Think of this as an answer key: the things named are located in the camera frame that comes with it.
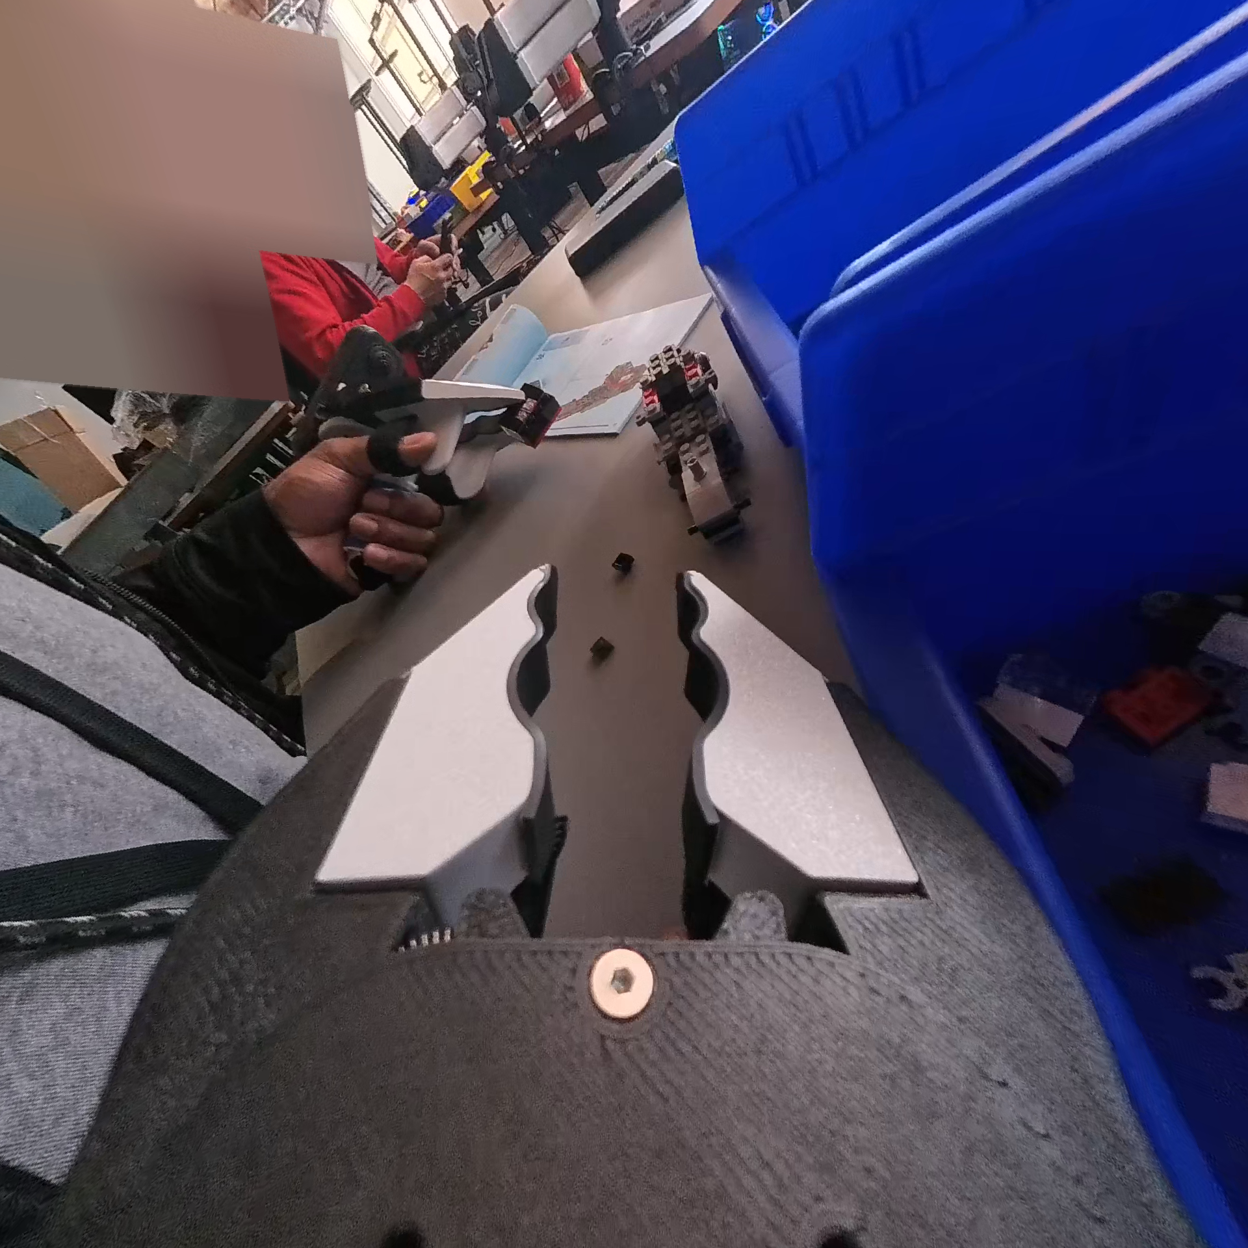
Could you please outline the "blue plastic bin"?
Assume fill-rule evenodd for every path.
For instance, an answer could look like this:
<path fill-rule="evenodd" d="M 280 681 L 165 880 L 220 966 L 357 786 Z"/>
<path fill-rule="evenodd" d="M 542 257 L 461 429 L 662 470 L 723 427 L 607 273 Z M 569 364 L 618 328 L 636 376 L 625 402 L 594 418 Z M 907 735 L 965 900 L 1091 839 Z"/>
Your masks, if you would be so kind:
<path fill-rule="evenodd" d="M 1245 592 L 1245 55 L 847 289 L 801 336 L 811 543 L 865 698 L 1028 883 L 1209 1245 L 1245 1245 L 1245 1019 L 1138 1001 L 976 714 Z"/>
<path fill-rule="evenodd" d="M 1245 3 L 809 3 L 690 103 L 693 249 L 783 446 L 829 297 L 1245 54 Z"/>

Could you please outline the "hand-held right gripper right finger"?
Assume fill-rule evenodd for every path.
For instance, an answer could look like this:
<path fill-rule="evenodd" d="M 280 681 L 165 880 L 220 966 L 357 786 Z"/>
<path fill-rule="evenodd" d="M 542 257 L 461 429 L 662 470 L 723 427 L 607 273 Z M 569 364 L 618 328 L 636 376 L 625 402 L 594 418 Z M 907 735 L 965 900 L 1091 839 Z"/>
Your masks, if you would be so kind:
<path fill-rule="evenodd" d="M 698 715 L 681 811 L 690 935 L 710 938 L 757 891 L 793 940 L 837 940 L 823 896 L 921 898 L 823 672 L 698 571 L 677 576 L 677 632 Z"/>

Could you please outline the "grey desk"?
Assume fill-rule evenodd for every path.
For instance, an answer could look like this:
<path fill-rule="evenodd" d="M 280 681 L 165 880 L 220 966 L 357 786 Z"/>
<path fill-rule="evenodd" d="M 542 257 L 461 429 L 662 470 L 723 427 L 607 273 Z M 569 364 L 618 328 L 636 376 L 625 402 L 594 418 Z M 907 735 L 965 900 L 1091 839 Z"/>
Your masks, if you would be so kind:
<path fill-rule="evenodd" d="M 717 369 L 744 446 L 744 532 L 708 543 L 663 482 L 651 432 L 550 438 L 495 460 L 484 496 L 453 510 L 429 571 L 299 634 L 309 749 L 383 681 L 415 665 L 524 571 L 558 571 L 552 687 L 536 714 L 555 811 L 569 817 L 547 933 L 683 933 L 683 788 L 698 715 L 683 696 L 675 578 L 700 571 L 826 676 L 859 687 L 811 557 L 803 466 L 781 444 L 717 305 L 690 336 Z M 627 578 L 618 552 L 635 557 Z M 616 652 L 589 662 L 607 637 Z"/>

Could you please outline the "toy brick instruction booklet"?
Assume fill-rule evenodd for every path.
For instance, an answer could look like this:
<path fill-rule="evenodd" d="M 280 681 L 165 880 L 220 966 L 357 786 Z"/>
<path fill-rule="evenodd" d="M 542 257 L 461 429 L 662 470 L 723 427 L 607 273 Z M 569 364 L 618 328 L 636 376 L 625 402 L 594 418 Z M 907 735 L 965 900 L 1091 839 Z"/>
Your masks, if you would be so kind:
<path fill-rule="evenodd" d="M 618 435 L 636 421 L 650 358 L 681 347 L 710 302 L 703 292 L 558 333 L 527 307 L 508 303 L 451 379 L 515 388 L 531 381 L 553 395 L 559 411 L 550 438 Z"/>

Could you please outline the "person's left hand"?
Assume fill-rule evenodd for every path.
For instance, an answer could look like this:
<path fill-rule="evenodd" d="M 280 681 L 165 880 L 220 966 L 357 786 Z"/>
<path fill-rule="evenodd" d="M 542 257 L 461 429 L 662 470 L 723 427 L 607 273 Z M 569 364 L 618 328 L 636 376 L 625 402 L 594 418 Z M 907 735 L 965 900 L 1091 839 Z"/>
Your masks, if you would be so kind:
<path fill-rule="evenodd" d="M 434 554 L 444 507 L 427 495 L 379 483 L 369 438 L 330 438 L 264 488 L 264 506 L 304 559 L 350 597 L 355 565 L 410 584 Z"/>

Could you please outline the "red black toy brick assembly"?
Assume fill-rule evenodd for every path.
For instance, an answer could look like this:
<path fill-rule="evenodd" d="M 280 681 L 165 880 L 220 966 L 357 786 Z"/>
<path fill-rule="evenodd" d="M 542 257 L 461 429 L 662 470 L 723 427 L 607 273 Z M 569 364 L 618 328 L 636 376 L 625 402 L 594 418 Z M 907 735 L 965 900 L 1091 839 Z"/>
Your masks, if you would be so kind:
<path fill-rule="evenodd" d="M 500 429 L 521 446 L 536 447 L 558 418 L 559 404 L 532 381 L 524 381 L 520 391 L 521 398 L 502 410 Z"/>

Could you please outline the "pile of loose toy bricks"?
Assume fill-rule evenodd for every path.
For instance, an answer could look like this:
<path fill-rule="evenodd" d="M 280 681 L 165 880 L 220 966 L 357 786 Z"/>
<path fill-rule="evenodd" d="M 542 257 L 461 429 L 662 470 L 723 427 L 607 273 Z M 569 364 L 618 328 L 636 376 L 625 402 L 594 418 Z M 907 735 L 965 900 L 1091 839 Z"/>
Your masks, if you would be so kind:
<path fill-rule="evenodd" d="M 1146 595 L 1146 662 L 1010 654 L 976 714 L 1138 1001 L 1245 1019 L 1245 595 Z"/>

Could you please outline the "grey toy brick car model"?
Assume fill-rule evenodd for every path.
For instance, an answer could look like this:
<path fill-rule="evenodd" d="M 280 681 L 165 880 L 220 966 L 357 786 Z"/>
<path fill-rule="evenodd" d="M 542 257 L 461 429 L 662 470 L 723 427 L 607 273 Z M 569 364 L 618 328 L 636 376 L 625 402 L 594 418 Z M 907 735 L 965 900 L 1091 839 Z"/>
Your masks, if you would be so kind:
<path fill-rule="evenodd" d="M 656 440 L 669 485 L 690 514 L 690 535 L 735 540 L 748 496 L 741 490 L 743 442 L 723 408 L 720 377 L 704 352 L 663 345 L 640 377 L 636 423 Z"/>

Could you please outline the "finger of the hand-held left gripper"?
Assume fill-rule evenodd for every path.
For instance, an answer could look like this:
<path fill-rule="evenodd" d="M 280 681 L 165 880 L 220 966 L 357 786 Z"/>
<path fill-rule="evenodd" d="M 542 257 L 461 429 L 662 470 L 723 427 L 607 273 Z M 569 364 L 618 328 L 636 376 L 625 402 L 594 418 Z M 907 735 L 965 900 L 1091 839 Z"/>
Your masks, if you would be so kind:
<path fill-rule="evenodd" d="M 513 387 L 472 379 L 420 379 L 420 413 L 489 413 L 520 408 L 526 402 L 526 392 Z"/>
<path fill-rule="evenodd" d="M 472 500 L 486 485 L 491 459 L 512 442 L 521 442 L 524 405 L 507 404 L 491 411 L 470 411 L 462 404 L 430 404 L 429 431 L 434 435 L 429 496 Z"/>

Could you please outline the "black case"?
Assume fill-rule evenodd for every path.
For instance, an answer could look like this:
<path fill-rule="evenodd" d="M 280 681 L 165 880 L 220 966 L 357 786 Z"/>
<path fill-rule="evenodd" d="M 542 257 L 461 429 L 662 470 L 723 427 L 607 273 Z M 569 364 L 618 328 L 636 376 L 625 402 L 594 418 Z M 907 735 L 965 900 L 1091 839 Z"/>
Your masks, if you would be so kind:
<path fill-rule="evenodd" d="M 570 271 L 577 277 L 599 271 L 681 197 L 679 163 L 657 160 L 647 165 L 618 193 L 607 195 L 605 205 L 594 211 L 588 231 L 566 245 Z"/>

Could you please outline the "person's left forearm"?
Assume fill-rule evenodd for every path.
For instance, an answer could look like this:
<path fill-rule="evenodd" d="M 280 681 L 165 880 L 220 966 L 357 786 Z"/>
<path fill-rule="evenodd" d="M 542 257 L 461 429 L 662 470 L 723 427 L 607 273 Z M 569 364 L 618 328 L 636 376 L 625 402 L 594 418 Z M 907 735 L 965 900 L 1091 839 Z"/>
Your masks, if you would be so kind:
<path fill-rule="evenodd" d="M 195 646 L 263 680 L 293 632 L 351 595 L 318 571 L 255 490 L 116 580 Z"/>

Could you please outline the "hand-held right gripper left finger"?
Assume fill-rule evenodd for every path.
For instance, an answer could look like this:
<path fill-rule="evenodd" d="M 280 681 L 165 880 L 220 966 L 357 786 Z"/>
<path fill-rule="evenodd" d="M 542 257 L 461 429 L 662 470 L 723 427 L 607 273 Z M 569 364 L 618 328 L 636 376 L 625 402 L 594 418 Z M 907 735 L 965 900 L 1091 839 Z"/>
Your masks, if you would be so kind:
<path fill-rule="evenodd" d="M 569 828 L 535 724 L 555 598 L 558 571 L 539 565 L 397 680 L 315 891 L 413 891 L 453 921 L 495 889 L 542 935 Z"/>

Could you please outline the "cardboard box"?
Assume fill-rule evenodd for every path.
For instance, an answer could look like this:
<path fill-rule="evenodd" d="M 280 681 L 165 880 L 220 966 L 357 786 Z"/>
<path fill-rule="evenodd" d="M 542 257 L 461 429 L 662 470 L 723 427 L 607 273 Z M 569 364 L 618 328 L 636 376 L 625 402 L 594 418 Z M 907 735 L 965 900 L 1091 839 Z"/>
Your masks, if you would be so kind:
<path fill-rule="evenodd" d="M 2 425 L 2 449 L 29 470 L 71 514 L 116 495 L 125 475 L 85 440 L 64 408 L 39 408 Z"/>

